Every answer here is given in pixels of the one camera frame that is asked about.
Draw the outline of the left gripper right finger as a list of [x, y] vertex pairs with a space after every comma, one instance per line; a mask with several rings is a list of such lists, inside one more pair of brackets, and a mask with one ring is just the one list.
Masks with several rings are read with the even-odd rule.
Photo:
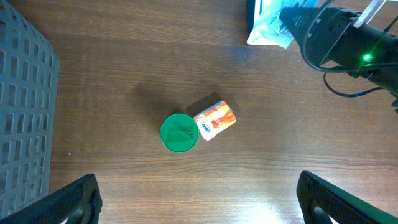
[[305, 223], [397, 223], [397, 217], [303, 171], [296, 189]]

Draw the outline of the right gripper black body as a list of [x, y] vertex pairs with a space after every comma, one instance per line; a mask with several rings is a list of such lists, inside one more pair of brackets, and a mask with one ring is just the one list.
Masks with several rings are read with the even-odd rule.
[[397, 93], [397, 37], [388, 29], [367, 24], [359, 28], [349, 26], [329, 58], [340, 66], [339, 71]]

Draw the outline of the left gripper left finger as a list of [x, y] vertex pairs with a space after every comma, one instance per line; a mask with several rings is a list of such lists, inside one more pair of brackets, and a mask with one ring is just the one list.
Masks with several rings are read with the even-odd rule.
[[86, 174], [1, 220], [6, 224], [98, 224], [103, 201], [94, 174]]

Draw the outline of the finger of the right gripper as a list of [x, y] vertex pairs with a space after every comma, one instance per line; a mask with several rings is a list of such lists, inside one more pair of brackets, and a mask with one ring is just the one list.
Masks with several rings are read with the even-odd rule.
[[283, 25], [307, 56], [309, 62], [320, 66], [327, 63], [332, 48], [351, 24], [351, 11], [326, 8], [316, 16], [317, 8], [288, 7], [280, 13]]

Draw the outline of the light teal wipes packet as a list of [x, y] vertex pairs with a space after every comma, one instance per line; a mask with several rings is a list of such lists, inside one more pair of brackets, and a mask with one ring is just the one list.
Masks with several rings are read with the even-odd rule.
[[253, 45], [278, 45], [286, 49], [293, 36], [280, 19], [280, 13], [287, 7], [314, 7], [318, 0], [263, 0], [262, 12], [254, 24], [251, 35]]

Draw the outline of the green round lid jar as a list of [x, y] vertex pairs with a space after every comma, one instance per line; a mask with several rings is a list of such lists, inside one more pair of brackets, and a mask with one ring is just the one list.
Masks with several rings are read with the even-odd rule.
[[193, 149], [197, 144], [199, 135], [194, 119], [182, 113], [167, 117], [159, 131], [160, 140], [165, 148], [176, 153]]

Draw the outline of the orange small tissue pack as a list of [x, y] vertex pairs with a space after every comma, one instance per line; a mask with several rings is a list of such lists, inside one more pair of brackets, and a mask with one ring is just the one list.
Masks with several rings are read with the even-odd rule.
[[219, 101], [193, 117], [201, 136], [209, 141], [236, 122], [233, 110], [225, 101]]

